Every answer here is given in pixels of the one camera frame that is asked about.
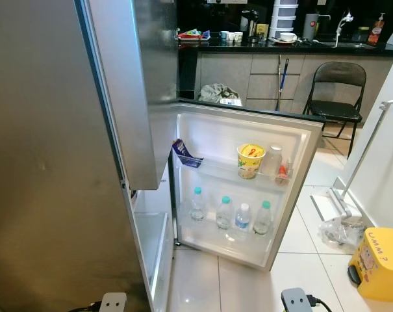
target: faucet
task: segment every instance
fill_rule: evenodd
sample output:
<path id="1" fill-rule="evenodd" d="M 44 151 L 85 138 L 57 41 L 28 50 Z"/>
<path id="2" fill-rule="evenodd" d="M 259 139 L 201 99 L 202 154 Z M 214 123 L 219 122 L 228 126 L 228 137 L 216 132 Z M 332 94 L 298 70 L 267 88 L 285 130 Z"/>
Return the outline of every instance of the faucet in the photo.
<path id="1" fill-rule="evenodd" d="M 342 31 L 342 26 L 345 25 L 349 21 L 353 21 L 353 16 L 351 15 L 351 11 L 348 10 L 348 13 L 345 16 L 342 16 L 342 18 L 340 19 L 339 24 L 338 24 L 338 28 L 336 29 L 335 47 L 338 46 L 338 39 L 340 36 L 340 32 Z"/>

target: kitchen cabinet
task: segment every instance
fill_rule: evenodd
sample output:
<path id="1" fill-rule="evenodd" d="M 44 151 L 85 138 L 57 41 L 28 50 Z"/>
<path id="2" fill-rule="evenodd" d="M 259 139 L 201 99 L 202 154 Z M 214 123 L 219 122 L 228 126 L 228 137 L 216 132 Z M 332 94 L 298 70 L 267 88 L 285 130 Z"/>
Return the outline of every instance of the kitchen cabinet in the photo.
<path id="1" fill-rule="evenodd" d="M 278 54 L 199 53 L 195 94 L 199 93 L 203 85 L 223 83 L 240 94 L 244 105 L 256 109 L 271 109 L 272 103 L 277 99 L 279 88 L 278 56 Z M 314 72 L 320 65 L 331 61 L 353 62 L 361 65 L 366 71 L 366 86 L 361 107 L 363 121 L 368 117 L 393 62 L 393 58 L 390 57 L 281 55 L 282 69 L 286 58 L 289 58 L 290 62 L 281 98 L 288 101 L 281 103 L 281 111 L 298 114 L 303 112 Z M 316 85 L 314 98 L 355 103 L 358 95 L 358 87 L 325 83 Z"/>
<path id="2" fill-rule="evenodd" d="M 282 99 L 293 99 L 299 76 L 287 75 L 281 93 Z M 251 75 L 249 77 L 248 99 L 277 99 L 279 90 L 278 75 Z"/>
<path id="3" fill-rule="evenodd" d="M 289 59 L 287 74 L 300 74 L 303 67 L 304 55 L 281 55 L 282 68 L 286 59 Z M 251 73 L 274 73 L 277 74 L 277 67 L 279 63 L 278 54 L 254 54 L 253 65 Z"/>
<path id="4" fill-rule="evenodd" d="M 252 60 L 252 54 L 202 54 L 201 87 L 222 83 L 238 92 L 244 104 Z"/>
<path id="5" fill-rule="evenodd" d="M 274 111 L 277 104 L 276 99 L 247 99 L 246 107 L 249 109 Z M 292 110 L 293 100 L 282 99 L 280 101 L 280 111 L 290 112 Z"/>

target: plastic bag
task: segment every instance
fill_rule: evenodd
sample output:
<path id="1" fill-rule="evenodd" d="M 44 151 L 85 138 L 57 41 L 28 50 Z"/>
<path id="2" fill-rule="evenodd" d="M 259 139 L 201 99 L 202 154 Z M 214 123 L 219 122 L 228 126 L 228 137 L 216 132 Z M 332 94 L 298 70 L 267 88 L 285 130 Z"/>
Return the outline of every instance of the plastic bag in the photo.
<path id="1" fill-rule="evenodd" d="M 353 253 L 362 240 L 365 228 L 362 222 L 349 223 L 341 218 L 334 218 L 319 225 L 319 234 L 326 244 Z"/>
<path id="2" fill-rule="evenodd" d="M 239 99 L 240 96 L 233 89 L 221 83 L 207 84 L 202 87 L 198 100 L 219 103 L 221 99 Z"/>

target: blue package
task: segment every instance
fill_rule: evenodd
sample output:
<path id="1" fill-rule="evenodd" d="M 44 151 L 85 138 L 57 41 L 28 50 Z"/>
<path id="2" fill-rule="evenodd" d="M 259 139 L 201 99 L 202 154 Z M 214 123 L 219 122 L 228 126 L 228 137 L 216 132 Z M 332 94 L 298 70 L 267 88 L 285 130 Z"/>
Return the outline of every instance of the blue package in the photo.
<path id="1" fill-rule="evenodd" d="M 182 164 L 194 168 L 198 168 L 201 165 L 203 158 L 193 157 L 180 138 L 173 142 L 171 146 L 175 150 L 176 155 L 181 160 Z"/>

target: white wall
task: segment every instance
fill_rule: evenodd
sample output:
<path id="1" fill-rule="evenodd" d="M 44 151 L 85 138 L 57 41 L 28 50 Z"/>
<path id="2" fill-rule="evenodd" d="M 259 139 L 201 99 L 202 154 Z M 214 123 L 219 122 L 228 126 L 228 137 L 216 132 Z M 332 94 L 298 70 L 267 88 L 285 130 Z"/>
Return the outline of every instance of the white wall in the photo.
<path id="1" fill-rule="evenodd" d="M 361 157 L 364 147 L 381 114 L 379 104 L 393 99 L 393 65 L 365 123 L 359 140 L 339 176 L 346 184 Z M 393 228 L 393 105 L 381 127 L 355 179 L 350 192 L 376 226 Z"/>

